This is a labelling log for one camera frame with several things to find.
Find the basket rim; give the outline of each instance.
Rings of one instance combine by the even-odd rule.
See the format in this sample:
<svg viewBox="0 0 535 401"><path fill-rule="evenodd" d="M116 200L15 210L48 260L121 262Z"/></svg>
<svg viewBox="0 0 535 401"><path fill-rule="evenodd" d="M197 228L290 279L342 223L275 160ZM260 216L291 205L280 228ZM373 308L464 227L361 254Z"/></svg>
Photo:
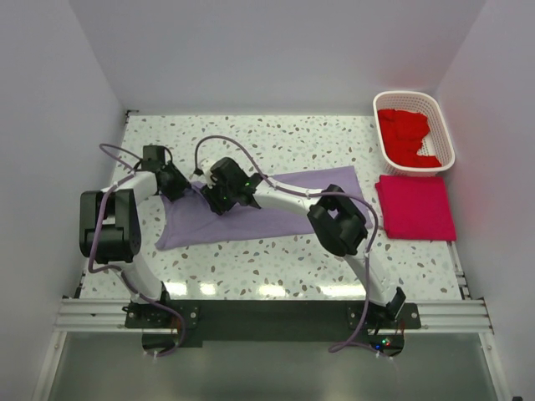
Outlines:
<svg viewBox="0 0 535 401"><path fill-rule="evenodd" d="M385 143L383 142L383 134L381 133L381 126L379 124L379 115L378 115L378 110L377 110L377 100L379 100L380 97L385 96L387 94L403 94L403 95L416 94L420 97L424 97L426 100L433 103L433 105L436 107L436 110L438 111L438 116L441 120L442 126L444 127L444 130L446 131L447 143L451 150L451 159L446 165L443 165L442 167L431 167L431 168L407 167L404 165L398 165L397 163L392 161L390 157L388 157L388 155L386 154ZM440 173L442 171L446 171L450 169L455 163L456 156L455 156L455 150L453 149L453 144L451 143L450 131L448 130L448 127L444 120L444 116L442 115L442 110L441 110L440 105L438 104L436 99L431 97L430 95L424 94L423 92L416 92L412 90L387 90L385 92L381 92L375 95L374 97L374 116L375 116L375 124L377 125L377 134L379 136L379 142L381 145L381 152L383 153L383 157L385 158L386 162L392 167L394 167L395 169L410 172L410 173Z"/></svg>

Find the speckled tabletop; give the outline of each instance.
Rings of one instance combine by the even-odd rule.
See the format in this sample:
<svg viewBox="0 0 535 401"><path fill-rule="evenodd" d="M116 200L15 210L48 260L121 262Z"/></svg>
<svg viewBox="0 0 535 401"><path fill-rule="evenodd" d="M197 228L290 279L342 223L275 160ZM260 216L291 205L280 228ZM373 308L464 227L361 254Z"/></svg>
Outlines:
<svg viewBox="0 0 535 401"><path fill-rule="evenodd" d="M131 116L122 146L138 155L143 145L173 151L177 167L192 178L193 150L206 135L228 135L248 148L271 175L355 167L364 198L382 213L375 182L384 174L372 117L340 116ZM233 145L207 141L200 157L231 156L252 171ZM125 160L134 164L129 156ZM114 180L126 174L116 166ZM166 216L153 196L138 207L142 253L174 298L361 299L364 289L349 266L329 255L315 235L220 242L157 251ZM390 240L380 230L374 251L412 300L461 299L454 263L444 241ZM127 298L113 274L86 275L83 298Z"/></svg>

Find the red towel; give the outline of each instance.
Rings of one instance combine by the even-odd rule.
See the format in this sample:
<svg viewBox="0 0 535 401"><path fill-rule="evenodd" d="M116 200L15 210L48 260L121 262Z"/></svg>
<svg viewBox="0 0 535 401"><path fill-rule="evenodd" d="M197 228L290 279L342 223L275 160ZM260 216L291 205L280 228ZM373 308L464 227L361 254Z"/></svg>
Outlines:
<svg viewBox="0 0 535 401"><path fill-rule="evenodd" d="M379 110L381 135L388 157L405 167L432 168L442 166L435 156L417 154L422 140L429 134L427 117L404 110Z"/></svg>
<svg viewBox="0 0 535 401"><path fill-rule="evenodd" d="M389 238L456 240L446 185L441 177L382 175L375 188Z"/></svg>

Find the terrazzo surface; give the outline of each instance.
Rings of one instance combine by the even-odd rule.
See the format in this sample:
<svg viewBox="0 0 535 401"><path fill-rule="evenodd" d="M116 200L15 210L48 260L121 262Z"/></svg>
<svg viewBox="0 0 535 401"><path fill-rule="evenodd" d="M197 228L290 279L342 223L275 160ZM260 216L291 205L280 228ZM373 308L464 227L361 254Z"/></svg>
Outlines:
<svg viewBox="0 0 535 401"><path fill-rule="evenodd" d="M384 174L372 117L349 116L130 116L122 146L141 155L143 145L168 146L188 178L193 151L207 135L240 141L269 174L355 167L364 198L382 213L375 182ZM248 172L251 164L236 146L210 140L200 158L230 156ZM125 160L134 164L129 156ZM115 167L113 180L126 174ZM364 289L341 258L329 255L315 235L195 245L157 251L166 216L153 196L138 207L142 248L150 269L174 298L361 299ZM379 231L374 251L408 299L461 299L444 241L401 241ZM86 275L82 298L127 298L115 274Z"/></svg>

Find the gray floor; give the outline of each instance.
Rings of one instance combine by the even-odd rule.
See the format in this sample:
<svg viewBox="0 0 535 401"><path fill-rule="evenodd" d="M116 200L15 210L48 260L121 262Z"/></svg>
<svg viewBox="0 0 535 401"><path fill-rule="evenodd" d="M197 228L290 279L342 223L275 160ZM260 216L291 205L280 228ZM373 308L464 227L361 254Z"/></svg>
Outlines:
<svg viewBox="0 0 535 401"><path fill-rule="evenodd" d="M496 400L477 335L408 336L394 362L324 343L207 343L154 361L139 334L70 334L52 400Z"/></svg>

